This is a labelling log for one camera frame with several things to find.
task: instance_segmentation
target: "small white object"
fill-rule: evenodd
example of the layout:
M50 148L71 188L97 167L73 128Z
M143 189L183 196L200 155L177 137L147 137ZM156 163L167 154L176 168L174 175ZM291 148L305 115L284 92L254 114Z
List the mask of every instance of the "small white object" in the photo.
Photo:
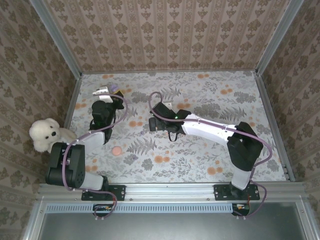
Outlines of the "small white object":
M80 188L100 190L102 188L103 182L104 182L104 178L102 176L95 173L86 172L84 175L84 181Z
M163 105L165 105L168 109L170 109L170 110L172 110L172 102L170 102L170 101L166 101L166 102L162 102L163 103Z
M93 93L93 95L97 94L109 94L109 89L107 86L101 86L97 91ZM108 95L101 95L99 96L99 99L101 101L104 101L106 103L113 103L114 101L112 100L111 96Z

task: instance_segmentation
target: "metal frame edge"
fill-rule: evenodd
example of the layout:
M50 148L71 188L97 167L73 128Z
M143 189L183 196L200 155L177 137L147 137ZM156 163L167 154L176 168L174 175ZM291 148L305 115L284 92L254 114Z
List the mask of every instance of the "metal frame edge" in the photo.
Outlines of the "metal frame edge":
M308 201L298 201L295 203L302 224L302 228L307 240L319 240L319 227L317 226L315 215Z
M94 75L94 74L156 74L156 73L201 73L201 72L254 72L253 68L244 68L244 69L157 69L157 70L122 70L122 71L84 71L84 75Z
M34 228L35 221L36 221L37 215L39 213L39 207L40 207L40 203L35 203L33 205L33 208L32 208L29 220L28 220L28 224L27 224L25 231L24 231L23 240L29 240L31 237L32 230Z
M285 164L286 169L288 171L288 175L290 177L291 181L295 181L295 176L294 176L294 172L291 168L291 164L284 146L284 143L282 141L281 135L280 135L280 131L276 122L276 118L273 112L273 109L271 107L271 103L269 101L268 98L268 94L267 94L267 90L265 88L265 84L263 81L263 78L261 75L257 75L255 74L255 81L256 81L256 85L258 87L259 93L260 93L260 97L261 97L261 101L265 110L265 114L266 117L268 119L269 125L270 125L270 129L271 129L271 133L274 139L274 143L276 145L276 149L279 153L279 157L281 159L281 162L283 164Z
M80 92L80 87L81 87L82 79L80 78L75 82L74 90L72 93L72 97L70 100L69 108L68 111L66 112L65 119L64 119L64 128L69 129L72 121L72 116L75 111L78 95Z
M307 199L303 182L259 182L268 191L267 202L296 202ZM225 182L204 183L122 183L126 186L122 203L238 203L239 201L216 201L214 185ZM259 187L260 195L265 193ZM64 187L41 184L36 202L42 203L97 203L82 201L82 191L67 191Z
M42 0L30 0L32 6L34 7L36 13L39 15L41 21L43 22L46 30L51 35L55 45L58 47L60 53L62 54L64 60L68 64L71 72L73 73L75 79L78 81L81 78L81 70L75 60L72 52L68 48L62 34L58 30L55 21L53 20L50 12L47 10L44 1Z
M304 0L291 0L289 2L278 26L273 33L273 36L271 37L260 58L259 63L256 66L257 73L259 75L262 75L262 73L265 71L303 2Z

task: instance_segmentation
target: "black mounting base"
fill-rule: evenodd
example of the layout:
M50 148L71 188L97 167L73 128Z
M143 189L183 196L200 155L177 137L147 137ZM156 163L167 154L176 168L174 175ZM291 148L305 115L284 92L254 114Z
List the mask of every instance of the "black mounting base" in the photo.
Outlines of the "black mounting base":
M258 187L248 184L244 190L240 190L230 184L216 184L213 186L216 201L260 200Z
M124 201L126 196L126 185L109 185L107 190L113 193L118 201ZM81 196L82 201L112 201L110 194L94 193L90 191L83 191Z

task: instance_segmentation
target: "white plastic casing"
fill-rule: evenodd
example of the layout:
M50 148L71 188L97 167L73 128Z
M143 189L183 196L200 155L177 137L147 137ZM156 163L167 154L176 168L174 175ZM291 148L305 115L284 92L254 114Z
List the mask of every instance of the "white plastic casing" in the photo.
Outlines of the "white plastic casing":
M100 190L102 188L103 182L104 182L104 178L102 176L95 173L86 172L84 175L84 181L80 188Z
M78 141L76 144L84 145L85 154L91 153L93 149L102 146L105 143L105 133L102 131L95 132L86 138Z
M234 130L236 129L235 125L227 125L227 124L210 121L210 120L198 117L195 114L190 114L185 119L196 119L197 121L204 120L206 122L223 126L224 128L230 128ZM200 123L200 122L195 122L195 121L185 121L184 124L182 125L182 129L184 133L187 135L199 136L199 137L214 141L225 147L227 147L228 137L231 137L234 134L232 131L227 131L225 129L220 129L215 126L210 126L210 125Z
M240 190L244 190L250 181L251 171L243 171L234 167L231 184Z
M97 91L95 91L93 93L93 95L97 95L97 94L108 94L109 93L109 89L107 86L102 86L100 87ZM104 101L106 103L113 103L114 101L112 100L111 96L107 96L107 95L102 95L99 96L99 99L101 101Z

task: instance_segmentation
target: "table surface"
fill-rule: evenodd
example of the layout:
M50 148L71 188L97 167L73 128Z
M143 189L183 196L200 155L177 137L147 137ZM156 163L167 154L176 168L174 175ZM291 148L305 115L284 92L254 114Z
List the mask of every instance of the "table surface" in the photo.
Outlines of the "table surface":
M89 74L82 76L70 129L85 134L93 119L92 93L116 84L128 101L128 115L113 128L110 141L86 155L87 172L108 177L110 183L229 182L233 165L228 150L204 138L179 135L170 142L164 131L149 132L148 97L160 91L172 108L185 109L223 124L247 122L269 143L272 159L256 168L256 181L285 181L284 171L252 71ZM156 104L159 98L153 99ZM117 118L124 110L117 111ZM114 156L113 147L122 148ZM267 157L264 147L258 160Z

